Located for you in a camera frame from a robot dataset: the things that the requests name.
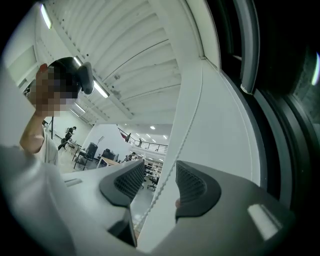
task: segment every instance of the railing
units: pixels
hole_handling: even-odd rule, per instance
[[[118,128],[122,138],[126,139],[126,137],[128,136],[127,133],[125,133],[123,130],[121,130],[120,128]],[[141,145],[139,140],[135,140],[133,138],[129,138],[128,143],[130,143],[132,146],[141,148],[141,149],[146,149],[146,150],[152,150],[155,152],[160,152],[160,153],[167,153],[168,150],[168,146],[167,145],[162,145],[162,144],[156,144],[156,143],[151,143],[151,142],[142,142]]]

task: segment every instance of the white shirt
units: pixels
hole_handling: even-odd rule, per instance
[[[38,153],[34,155],[43,163],[53,164],[58,166],[59,151],[50,135],[43,130],[44,141]]]

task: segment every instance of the white ceiling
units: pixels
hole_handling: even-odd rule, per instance
[[[170,134],[172,130],[172,124],[119,124],[118,127],[126,134],[131,133],[131,137],[136,141],[138,141],[139,138],[144,138],[147,142],[157,143],[161,145],[169,144]]]
[[[147,0],[50,0],[46,8],[53,28],[37,19],[38,55],[48,63],[69,56],[90,62],[110,94],[80,93],[78,103],[86,113],[74,106],[75,112],[91,124],[172,125],[181,74]]]

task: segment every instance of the person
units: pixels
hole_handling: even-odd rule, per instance
[[[20,138],[20,146],[43,162],[57,166],[58,148],[42,126],[44,119],[52,116],[54,110],[58,110],[58,105],[55,104],[57,97],[44,93],[49,91],[48,81],[50,80],[50,74],[48,70],[47,64],[40,66],[27,96],[30,103],[35,106],[35,112],[23,131]]]
[[[128,141],[129,141],[129,139],[130,139],[130,136],[131,136],[131,133],[125,138],[125,142],[127,143]]]
[[[122,161],[123,162],[128,162],[128,161],[131,161],[136,155],[136,152],[132,152],[132,154],[129,154],[125,157],[125,159]]]
[[[76,129],[77,129],[77,127],[74,126],[74,127],[69,128],[67,130],[65,137],[61,140],[61,144],[58,146],[58,150],[60,150],[62,147],[64,149],[66,149],[66,144],[67,144],[68,140],[70,140],[70,138],[72,137],[73,131],[75,131]]]
[[[93,89],[94,78],[89,62],[78,67],[74,64],[74,58],[66,57],[56,60],[49,67],[42,64],[27,96],[35,112],[20,138],[21,148],[44,163],[57,166],[58,148],[44,131],[42,122],[46,117],[53,117],[55,113],[65,110],[67,104],[78,98],[81,90],[89,95]]]

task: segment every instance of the black cap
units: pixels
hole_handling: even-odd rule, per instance
[[[54,61],[49,67],[59,68],[61,73],[67,74],[67,80],[71,79],[71,91],[76,93],[73,98],[77,98],[80,91],[83,91],[87,95],[93,92],[94,76],[89,62],[83,63],[78,67],[73,57],[65,57]]]

